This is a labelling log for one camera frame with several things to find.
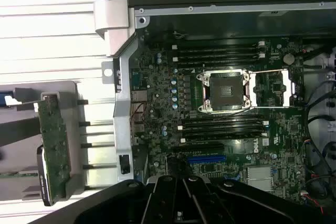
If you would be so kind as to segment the blue expansion slot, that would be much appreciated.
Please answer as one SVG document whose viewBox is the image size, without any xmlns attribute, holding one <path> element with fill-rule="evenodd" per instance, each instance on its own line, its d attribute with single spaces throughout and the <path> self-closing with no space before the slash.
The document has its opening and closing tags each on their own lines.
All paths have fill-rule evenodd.
<svg viewBox="0 0 336 224">
<path fill-rule="evenodd" d="M 194 157 L 188 157 L 187 161 L 190 164 L 218 163 L 218 162 L 225 162 L 226 156 L 225 155 L 194 156 Z"/>
</svg>

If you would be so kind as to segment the silver chipset heatsink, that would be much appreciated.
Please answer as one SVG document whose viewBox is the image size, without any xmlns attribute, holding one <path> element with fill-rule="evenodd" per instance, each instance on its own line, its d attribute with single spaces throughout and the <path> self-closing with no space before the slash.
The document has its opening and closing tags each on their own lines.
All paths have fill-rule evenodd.
<svg viewBox="0 0 336 224">
<path fill-rule="evenodd" d="M 247 168 L 247 184 L 259 190 L 270 192 L 273 179 L 270 166 L 250 166 Z"/>
</svg>

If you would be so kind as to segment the black RAM slot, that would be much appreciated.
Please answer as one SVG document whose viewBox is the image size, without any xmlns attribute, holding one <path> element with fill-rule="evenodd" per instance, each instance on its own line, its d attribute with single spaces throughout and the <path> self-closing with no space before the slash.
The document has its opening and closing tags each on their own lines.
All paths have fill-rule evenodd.
<svg viewBox="0 0 336 224">
<path fill-rule="evenodd" d="M 263 62 L 262 59 L 243 59 L 233 61 L 203 61 L 203 62 L 178 62 L 175 66 L 178 69 L 190 69 L 190 68 L 217 68 L 217 67 L 244 67 L 253 66 Z"/>
<path fill-rule="evenodd" d="M 230 60 L 258 60 L 266 57 L 265 53 L 255 55 L 211 55 L 211 56 L 196 56 L 196 57 L 173 57 L 173 62 L 189 62 L 189 61 L 230 61 Z"/>
<path fill-rule="evenodd" d="M 247 128 L 247 129 L 231 129 L 231 130 L 219 130 L 219 131 L 192 131 L 183 132 L 182 135 L 187 136 L 201 136 L 201 135 L 234 135 L 234 134 L 251 134 L 262 133 L 265 130 L 262 128 Z"/>
<path fill-rule="evenodd" d="M 258 41 L 254 44 L 228 44 L 228 45 L 196 45 L 196 46 L 182 46 L 172 45 L 172 50 L 226 50 L 226 49 L 258 49 L 266 46 L 265 41 Z"/>
<path fill-rule="evenodd" d="M 185 119 L 182 120 L 182 124 L 204 123 L 204 122 L 219 122 L 219 121 L 243 121 L 243 120 L 264 120 L 265 117 L 260 114 L 246 114 L 246 115 L 234 115 L 227 117 L 207 117 L 197 119 Z"/>
<path fill-rule="evenodd" d="M 220 130 L 220 129 L 249 129 L 263 128 L 262 123 L 211 123 L 202 125 L 179 125 L 179 131 L 191 130 Z"/>
<path fill-rule="evenodd" d="M 205 55 L 259 55 L 263 50 L 253 47 L 234 47 L 234 48 L 201 48 L 179 50 L 177 54 L 181 56 L 205 56 Z"/>
</svg>

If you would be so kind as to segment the silver USB port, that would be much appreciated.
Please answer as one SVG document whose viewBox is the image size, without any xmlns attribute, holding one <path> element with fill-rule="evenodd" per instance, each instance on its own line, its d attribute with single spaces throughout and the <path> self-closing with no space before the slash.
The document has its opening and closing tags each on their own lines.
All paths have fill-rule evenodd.
<svg viewBox="0 0 336 224">
<path fill-rule="evenodd" d="M 136 113 L 143 113 L 146 109 L 146 103 L 133 103 L 131 104 L 131 116 L 134 116 Z"/>
<path fill-rule="evenodd" d="M 143 122 L 132 121 L 132 132 L 133 133 L 142 133 L 145 131 L 145 126 Z"/>
</svg>

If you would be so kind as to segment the grey parts rack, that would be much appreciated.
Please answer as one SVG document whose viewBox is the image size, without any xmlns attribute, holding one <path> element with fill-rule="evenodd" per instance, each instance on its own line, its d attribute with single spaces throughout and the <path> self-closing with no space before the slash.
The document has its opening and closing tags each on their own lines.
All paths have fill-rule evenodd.
<svg viewBox="0 0 336 224">
<path fill-rule="evenodd" d="M 67 128 L 70 180 L 66 197 L 84 190 L 78 92 L 72 81 L 0 84 L 0 173 L 37 173 L 37 148 L 42 145 L 36 103 L 56 94 Z M 0 179 L 0 200 L 41 198 L 39 177 Z"/>
</svg>

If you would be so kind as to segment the dark grey PC case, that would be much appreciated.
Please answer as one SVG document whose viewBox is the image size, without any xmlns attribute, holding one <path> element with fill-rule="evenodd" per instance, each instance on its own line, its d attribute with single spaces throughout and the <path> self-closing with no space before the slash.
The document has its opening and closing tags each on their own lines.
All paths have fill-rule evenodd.
<svg viewBox="0 0 336 224">
<path fill-rule="evenodd" d="M 146 150 L 138 148 L 131 136 L 130 67 L 147 41 L 300 37 L 305 135 L 299 154 L 307 193 L 305 203 L 297 204 L 318 207 L 336 217 L 336 0 L 129 0 L 128 6 L 134 8 L 135 34 L 115 63 L 113 117 L 123 181 L 134 179 L 146 185 L 156 177 L 175 177 L 172 224 L 203 224 L 183 183 L 198 175 L 154 175 L 141 180 L 134 174 L 136 168 L 144 169 Z M 198 177 L 206 183 L 222 180 Z"/>
</svg>

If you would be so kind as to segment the silver network port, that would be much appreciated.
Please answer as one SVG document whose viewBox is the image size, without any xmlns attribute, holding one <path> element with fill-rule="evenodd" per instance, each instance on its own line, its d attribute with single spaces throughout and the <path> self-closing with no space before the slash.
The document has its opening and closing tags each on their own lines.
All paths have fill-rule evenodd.
<svg viewBox="0 0 336 224">
<path fill-rule="evenodd" d="M 138 90 L 131 92 L 132 102 L 146 102 L 148 100 L 148 93 L 146 90 Z"/>
</svg>

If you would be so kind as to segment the CPU socket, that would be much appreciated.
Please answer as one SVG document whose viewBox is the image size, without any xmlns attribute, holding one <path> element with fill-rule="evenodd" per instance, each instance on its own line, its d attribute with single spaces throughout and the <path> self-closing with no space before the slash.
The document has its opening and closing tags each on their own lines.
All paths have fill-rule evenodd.
<svg viewBox="0 0 336 224">
<path fill-rule="evenodd" d="M 249 71 L 204 70 L 196 75 L 196 80 L 201 82 L 202 103 L 197 108 L 199 112 L 227 114 L 251 108 Z"/>
</svg>

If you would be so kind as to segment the green motherboard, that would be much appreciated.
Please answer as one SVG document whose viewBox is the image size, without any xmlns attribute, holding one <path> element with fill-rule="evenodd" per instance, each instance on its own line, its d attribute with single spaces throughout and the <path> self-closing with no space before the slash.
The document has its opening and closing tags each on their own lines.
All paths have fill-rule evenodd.
<svg viewBox="0 0 336 224">
<path fill-rule="evenodd" d="M 172 45 L 228 45 L 254 44 L 265 41 L 263 62 L 244 67 L 190 68 L 178 69 L 173 57 L 180 57 L 172 50 Z M 300 160 L 299 149 L 305 136 L 304 123 L 304 77 L 302 61 L 303 43 L 300 37 L 250 38 L 238 40 L 183 40 L 180 37 L 163 40 L 153 39 L 144 44 L 143 52 L 136 56 L 130 67 L 131 92 L 146 90 L 148 100 L 143 113 L 131 116 L 131 136 L 138 148 L 146 150 L 144 169 L 136 168 L 135 177 L 145 180 L 154 175 L 192 174 L 210 180 L 231 179 L 247 184 L 247 168 L 250 166 L 270 166 L 273 179 L 272 191 L 277 197 L 296 203 L 305 203 L 306 172 Z M 285 54 L 295 56 L 292 65 L 283 62 Z M 249 72 L 288 69 L 289 78 L 295 84 L 295 94 L 291 106 L 284 109 L 250 108 L 237 113 L 206 114 L 197 110 L 202 103 L 201 82 L 196 75 L 202 71 L 245 69 Z M 260 114 L 264 120 L 219 121 L 182 124 L 185 119 L 207 117 L 227 117 L 234 115 Z M 132 121 L 144 123 L 145 131 L 132 132 Z M 262 123 L 265 131 L 262 137 L 244 140 L 209 141 L 222 143 L 224 148 L 208 151 L 171 152 L 180 144 L 183 132 L 219 131 L 191 130 L 179 131 L 179 125 L 202 125 L 211 123 Z M 225 155 L 225 162 L 190 164 L 188 157 Z"/>
</svg>

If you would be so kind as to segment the metal socket cover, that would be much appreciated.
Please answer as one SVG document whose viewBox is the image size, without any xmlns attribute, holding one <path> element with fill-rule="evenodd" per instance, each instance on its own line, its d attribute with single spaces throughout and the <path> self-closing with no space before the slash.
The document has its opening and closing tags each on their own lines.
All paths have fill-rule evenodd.
<svg viewBox="0 0 336 224">
<path fill-rule="evenodd" d="M 296 92 L 288 69 L 250 72 L 248 91 L 250 106 L 260 109 L 288 108 Z"/>
</svg>

